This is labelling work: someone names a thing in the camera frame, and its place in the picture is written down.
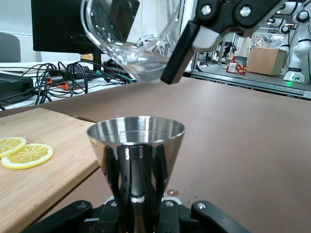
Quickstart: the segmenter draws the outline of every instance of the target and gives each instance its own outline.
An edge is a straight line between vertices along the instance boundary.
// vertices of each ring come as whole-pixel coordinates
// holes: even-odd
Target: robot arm
[[[266,44],[270,44],[272,42],[275,41],[275,38],[273,36],[268,37],[267,35],[264,36],[260,41],[256,42],[255,44],[253,44],[252,46],[249,47],[249,50],[251,50],[252,48],[256,48],[258,47],[258,45],[260,45],[262,42],[266,42]]]
[[[303,6],[301,3],[289,1],[283,4],[277,13],[283,15],[295,15],[298,11],[301,11],[302,8]]]
[[[301,66],[304,55],[311,51],[309,21],[310,14],[306,10],[298,11],[293,16],[293,23],[299,24],[297,29],[298,44],[293,48],[292,60],[283,80],[305,82],[305,76],[302,74]]]
[[[289,33],[291,29],[289,26],[286,25],[286,20],[282,18],[270,18],[268,19],[267,23],[269,25],[279,28],[279,32],[284,35],[281,43],[281,50],[285,50],[287,53],[289,53]]]
[[[194,51],[212,51],[227,33],[250,36],[258,23],[267,20],[286,0],[198,0],[196,16],[188,22],[161,80],[177,83]]]

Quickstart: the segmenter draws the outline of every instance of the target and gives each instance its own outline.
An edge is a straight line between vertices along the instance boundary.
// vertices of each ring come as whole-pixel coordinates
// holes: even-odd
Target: cardboard box
[[[241,74],[245,75],[247,70],[247,66],[245,65],[239,65],[236,63],[229,63],[227,66],[227,72],[228,73],[234,73],[234,74]]]

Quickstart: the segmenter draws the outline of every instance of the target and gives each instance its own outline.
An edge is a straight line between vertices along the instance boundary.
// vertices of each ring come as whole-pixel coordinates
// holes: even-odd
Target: water
[[[169,190],[167,190],[167,192],[166,192],[170,197],[176,197],[178,194],[179,194],[179,192],[177,191],[177,190],[175,190],[175,189],[169,189]]]
[[[110,43],[109,47],[118,64],[135,79],[143,83],[158,83],[166,67],[171,52],[165,55],[157,54],[133,43]]]

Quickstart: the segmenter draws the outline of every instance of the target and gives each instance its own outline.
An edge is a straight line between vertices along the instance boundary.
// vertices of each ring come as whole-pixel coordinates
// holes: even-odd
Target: metal jigger
[[[87,133],[120,211],[121,232],[154,232],[163,192],[185,132],[160,117],[121,117]]]

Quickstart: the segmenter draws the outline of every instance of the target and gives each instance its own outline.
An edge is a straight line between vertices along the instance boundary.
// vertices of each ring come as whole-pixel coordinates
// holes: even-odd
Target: wooden box
[[[247,72],[270,76],[280,75],[286,55],[284,50],[252,48]]]

